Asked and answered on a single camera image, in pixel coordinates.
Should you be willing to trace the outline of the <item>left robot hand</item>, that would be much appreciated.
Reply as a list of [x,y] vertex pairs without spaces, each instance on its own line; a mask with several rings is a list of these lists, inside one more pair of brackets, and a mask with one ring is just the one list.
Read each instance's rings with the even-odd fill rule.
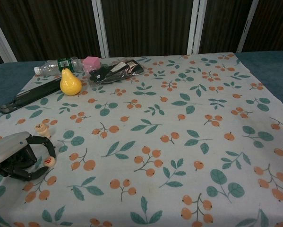
[[[49,156],[44,162],[44,167],[35,172],[26,169],[35,165],[37,158],[31,145],[43,145],[47,148]],[[24,131],[0,139],[0,175],[21,181],[38,179],[56,163],[55,147],[47,137],[33,136]]]

